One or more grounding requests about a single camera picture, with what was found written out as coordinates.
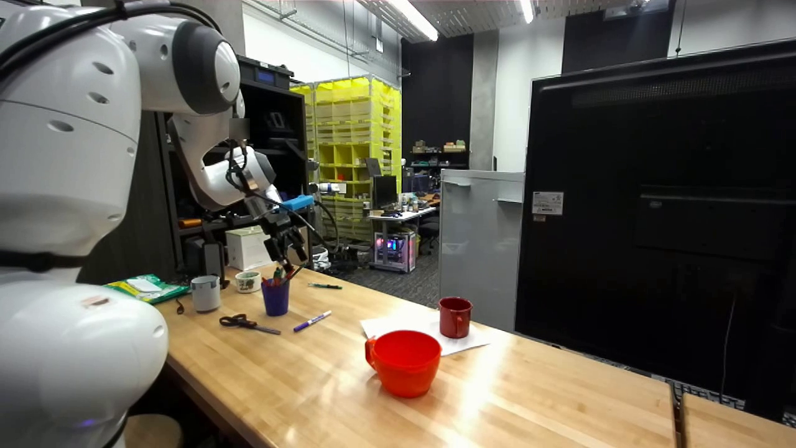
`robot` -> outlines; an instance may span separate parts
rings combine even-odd
[[[241,138],[240,63],[188,6],[0,4],[0,447],[125,447],[166,358],[158,309],[77,284],[127,213],[143,109],[173,127],[205,208],[251,205],[283,257],[275,170]]]

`white wall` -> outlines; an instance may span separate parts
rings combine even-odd
[[[794,0],[679,0],[669,58],[796,37]]]
[[[562,73],[566,20],[501,30],[493,155],[497,172],[526,172],[530,82]]]
[[[297,14],[276,20],[278,6]],[[398,33],[384,26],[377,52],[377,17],[357,0],[247,0],[244,36],[247,58],[287,65],[301,82],[374,75],[401,86]]]

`red cup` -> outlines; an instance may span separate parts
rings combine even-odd
[[[365,358],[378,374],[380,386],[398,398],[425,397],[443,346],[421,331],[392,331],[365,341]]]
[[[443,299],[441,301],[441,335],[447,338],[466,338],[470,335],[474,305],[469,299]]]

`ceiling light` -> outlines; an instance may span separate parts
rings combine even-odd
[[[429,40],[438,40],[441,33],[415,10],[409,0],[388,0],[414,27],[418,27]]]
[[[384,52],[384,27],[378,17],[377,17],[377,52]]]
[[[522,17],[526,17],[526,24],[533,24],[533,6],[530,6],[530,0],[521,0],[521,10],[522,10]]]

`ceiling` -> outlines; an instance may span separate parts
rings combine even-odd
[[[418,33],[403,16],[398,16],[388,0],[358,0],[374,16],[378,16],[385,26],[392,26],[398,36],[410,43],[424,43],[424,33]],[[410,0],[421,16],[429,17],[434,27],[443,37],[456,36],[476,36],[501,27],[522,26],[521,0]],[[586,16],[594,10],[612,9],[638,9],[645,0],[533,0],[535,17],[566,17],[566,16]]]

